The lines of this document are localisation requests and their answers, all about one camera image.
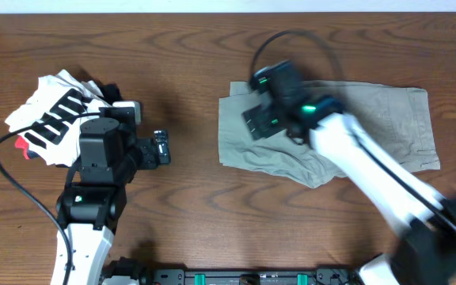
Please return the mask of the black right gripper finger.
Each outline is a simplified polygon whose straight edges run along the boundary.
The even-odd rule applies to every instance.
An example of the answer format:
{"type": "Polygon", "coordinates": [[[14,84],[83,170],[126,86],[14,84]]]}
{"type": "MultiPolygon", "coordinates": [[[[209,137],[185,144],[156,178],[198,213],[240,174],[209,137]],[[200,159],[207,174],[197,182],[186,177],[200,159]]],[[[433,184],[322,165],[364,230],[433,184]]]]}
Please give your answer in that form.
{"type": "Polygon", "coordinates": [[[275,112],[266,112],[264,115],[264,131],[263,137],[270,138],[273,135],[286,130],[288,120],[284,114],[275,112]]]}
{"type": "Polygon", "coordinates": [[[245,124],[253,139],[262,139],[268,130],[268,115],[262,107],[256,106],[242,113],[245,124]]]}

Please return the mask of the khaki green shorts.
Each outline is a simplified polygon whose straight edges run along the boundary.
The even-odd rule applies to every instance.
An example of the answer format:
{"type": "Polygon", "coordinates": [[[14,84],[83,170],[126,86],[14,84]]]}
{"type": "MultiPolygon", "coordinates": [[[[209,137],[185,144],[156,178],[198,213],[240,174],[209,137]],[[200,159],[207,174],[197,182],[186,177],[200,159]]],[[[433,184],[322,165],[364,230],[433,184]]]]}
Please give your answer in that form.
{"type": "MultiPolygon", "coordinates": [[[[439,170],[428,93],[413,87],[366,82],[309,81],[315,95],[342,89],[349,110],[367,133],[409,172],[439,170]]],[[[246,82],[231,82],[219,101],[218,155],[224,166],[286,177],[317,188],[344,174],[307,146],[295,145],[284,132],[253,140],[242,113],[259,103],[246,82]]]]}

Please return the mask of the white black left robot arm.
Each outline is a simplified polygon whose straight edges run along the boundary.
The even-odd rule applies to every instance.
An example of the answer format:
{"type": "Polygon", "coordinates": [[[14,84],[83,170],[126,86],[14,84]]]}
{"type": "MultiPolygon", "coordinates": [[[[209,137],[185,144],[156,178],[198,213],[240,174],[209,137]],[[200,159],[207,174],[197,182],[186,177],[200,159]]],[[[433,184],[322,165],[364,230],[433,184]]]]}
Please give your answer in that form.
{"type": "Polygon", "coordinates": [[[151,284],[151,272],[138,261],[105,260],[127,203],[126,185],[139,170],[171,162],[167,131],[140,139],[132,120],[100,117],[80,126],[79,142],[81,154],[56,206],[60,230],[51,283],[151,284]]]}

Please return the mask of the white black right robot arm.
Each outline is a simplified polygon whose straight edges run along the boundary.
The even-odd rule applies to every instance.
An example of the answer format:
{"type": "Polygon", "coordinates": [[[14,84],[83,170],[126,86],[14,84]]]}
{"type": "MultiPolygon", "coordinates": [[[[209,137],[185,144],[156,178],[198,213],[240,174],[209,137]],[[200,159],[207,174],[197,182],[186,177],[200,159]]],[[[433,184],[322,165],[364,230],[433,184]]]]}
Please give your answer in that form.
{"type": "Polygon", "coordinates": [[[253,71],[260,103],[243,112],[253,139],[285,131],[336,165],[376,206],[399,242],[360,266],[360,284],[447,284],[456,275],[456,195],[404,169],[335,97],[315,97],[290,61],[253,71]]]}

